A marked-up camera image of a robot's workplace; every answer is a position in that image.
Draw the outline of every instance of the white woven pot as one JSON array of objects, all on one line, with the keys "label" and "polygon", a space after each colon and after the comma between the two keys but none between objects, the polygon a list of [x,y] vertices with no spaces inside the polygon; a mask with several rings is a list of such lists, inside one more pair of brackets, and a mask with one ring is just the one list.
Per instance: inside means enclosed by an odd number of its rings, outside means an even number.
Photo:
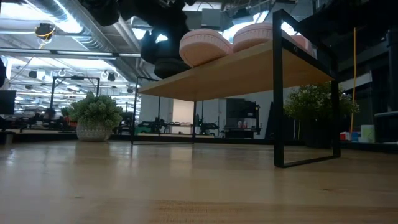
[{"label": "white woven pot", "polygon": [[105,128],[102,124],[89,128],[80,123],[76,128],[77,138],[81,141],[106,141],[111,137],[112,129]]}]

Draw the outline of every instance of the monitor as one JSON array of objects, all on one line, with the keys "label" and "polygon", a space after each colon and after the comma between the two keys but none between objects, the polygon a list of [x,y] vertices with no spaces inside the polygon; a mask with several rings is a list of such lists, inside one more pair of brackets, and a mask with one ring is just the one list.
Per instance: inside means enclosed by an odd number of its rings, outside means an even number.
[{"label": "monitor", "polygon": [[0,90],[0,114],[13,115],[17,91]]}]

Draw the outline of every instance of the wood grain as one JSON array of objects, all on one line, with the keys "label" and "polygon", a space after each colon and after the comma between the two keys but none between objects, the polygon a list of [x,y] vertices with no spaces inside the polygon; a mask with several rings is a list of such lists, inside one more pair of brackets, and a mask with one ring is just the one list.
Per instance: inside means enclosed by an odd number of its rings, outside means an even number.
[{"label": "wood grain", "polygon": [[15,144],[0,148],[0,223],[398,223],[397,162],[343,150],[278,169],[272,146]]},{"label": "wood grain", "polygon": [[[185,101],[211,100],[273,89],[272,41],[148,84],[139,93]],[[316,84],[332,78],[283,50],[284,87]]]}]

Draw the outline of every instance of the wooden shelf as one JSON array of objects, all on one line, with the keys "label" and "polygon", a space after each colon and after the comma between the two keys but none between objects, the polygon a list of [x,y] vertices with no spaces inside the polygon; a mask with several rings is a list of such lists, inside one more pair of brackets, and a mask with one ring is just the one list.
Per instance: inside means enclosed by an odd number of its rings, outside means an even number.
[{"label": "wooden shelf", "polygon": [[[272,41],[148,84],[139,93],[202,101],[273,89]],[[284,88],[332,81],[321,70],[283,49]]]}]

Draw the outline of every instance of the pink object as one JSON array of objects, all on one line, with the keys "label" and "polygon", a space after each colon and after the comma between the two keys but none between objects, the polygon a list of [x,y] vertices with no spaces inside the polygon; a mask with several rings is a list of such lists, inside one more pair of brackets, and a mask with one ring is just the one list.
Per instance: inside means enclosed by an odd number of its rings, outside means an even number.
[{"label": "pink object", "polygon": [[180,43],[184,62],[197,67],[233,53],[232,44],[211,29],[198,29],[185,34]]},{"label": "pink object", "polygon": [[310,41],[302,35],[293,35],[292,38],[297,43],[297,46],[305,50],[311,56],[314,55]]},{"label": "pink object", "polygon": [[234,36],[234,52],[263,44],[272,40],[272,24],[258,23],[240,29]]}]

